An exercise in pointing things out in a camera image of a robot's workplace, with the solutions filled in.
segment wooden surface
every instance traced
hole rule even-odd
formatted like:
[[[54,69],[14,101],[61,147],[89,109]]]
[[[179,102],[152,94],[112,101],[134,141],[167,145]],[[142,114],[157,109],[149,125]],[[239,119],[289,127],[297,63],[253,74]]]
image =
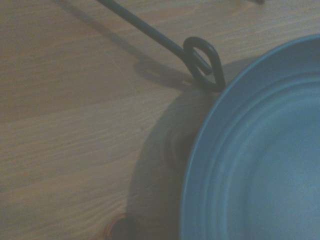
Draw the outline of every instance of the wooden surface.
[[[119,0],[181,45],[219,52],[229,83],[320,32],[320,1]],[[102,239],[129,212],[176,240],[190,142],[218,94],[94,0],[0,2],[0,239]]]

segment metal hook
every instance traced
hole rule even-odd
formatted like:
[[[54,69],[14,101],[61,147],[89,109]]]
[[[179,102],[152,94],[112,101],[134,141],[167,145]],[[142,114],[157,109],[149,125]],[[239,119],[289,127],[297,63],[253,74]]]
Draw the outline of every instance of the metal hook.
[[[180,58],[192,74],[193,78],[202,86],[217,93],[222,92],[226,87],[219,55],[210,43],[199,37],[189,37],[184,41],[182,49],[175,42],[155,30],[153,27],[142,21],[115,1],[97,1]],[[211,67],[195,51],[195,48],[206,54],[210,60]]]

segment blue plate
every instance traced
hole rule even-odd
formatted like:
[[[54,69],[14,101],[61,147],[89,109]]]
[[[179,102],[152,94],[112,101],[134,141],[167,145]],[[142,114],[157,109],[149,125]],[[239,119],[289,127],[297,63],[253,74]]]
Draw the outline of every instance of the blue plate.
[[[180,239],[320,239],[320,35],[266,53],[215,102],[189,158]]]

